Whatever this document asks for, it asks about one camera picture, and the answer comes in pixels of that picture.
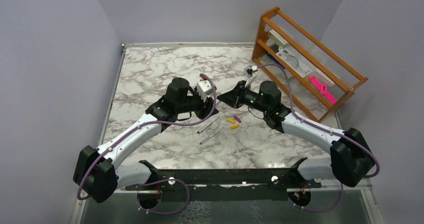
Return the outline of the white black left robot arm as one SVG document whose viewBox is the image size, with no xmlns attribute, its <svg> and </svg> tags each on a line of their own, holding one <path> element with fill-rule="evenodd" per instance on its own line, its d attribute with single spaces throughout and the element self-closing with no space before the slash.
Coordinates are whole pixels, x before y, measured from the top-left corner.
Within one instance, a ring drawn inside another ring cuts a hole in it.
<svg viewBox="0 0 424 224">
<path fill-rule="evenodd" d="M 195 125 L 217 114 L 217 88 L 207 75 L 201 74 L 200 78 L 195 87 L 184 78 L 172 79 L 165 94 L 149 105 L 145 114 L 130 128 L 96 148 L 85 146 L 78 155 L 72 178 L 78 185 L 77 199 L 92 198 L 101 203 L 116 189 L 128 185 L 134 175 L 120 171 L 123 161 L 169 126 L 192 126 L 192 123 L 182 123 L 179 114 L 195 114 L 199 119 Z"/>
</svg>

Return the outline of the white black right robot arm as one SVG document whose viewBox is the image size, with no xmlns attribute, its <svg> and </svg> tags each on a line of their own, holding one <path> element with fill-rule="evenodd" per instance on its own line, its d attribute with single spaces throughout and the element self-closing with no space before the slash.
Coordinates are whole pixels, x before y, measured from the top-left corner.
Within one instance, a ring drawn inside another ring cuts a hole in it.
<svg viewBox="0 0 424 224">
<path fill-rule="evenodd" d="M 329 157 L 306 159 L 289 173 L 289 182 L 301 187 L 312 179 L 337 179 L 348 187 L 355 187 L 375 166 L 376 161 L 361 132 L 334 129 L 297 114 L 281 103 L 282 93 L 273 81 L 263 81 L 254 92 L 240 81 L 236 86 L 217 96 L 218 100 L 238 109 L 246 105 L 263 113 L 267 126 L 307 141 Z"/>
</svg>

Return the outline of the purple pen cap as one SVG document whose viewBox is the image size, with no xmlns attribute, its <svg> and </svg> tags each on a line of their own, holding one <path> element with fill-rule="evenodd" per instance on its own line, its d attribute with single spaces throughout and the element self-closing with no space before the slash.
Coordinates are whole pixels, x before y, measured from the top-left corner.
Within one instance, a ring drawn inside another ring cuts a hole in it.
<svg viewBox="0 0 424 224">
<path fill-rule="evenodd" d="M 242 121 L 241 121 L 241 119 L 239 118 L 239 117 L 237 117 L 237 116 L 234 116 L 234 119 L 238 122 L 238 123 L 241 123 Z"/>
</svg>

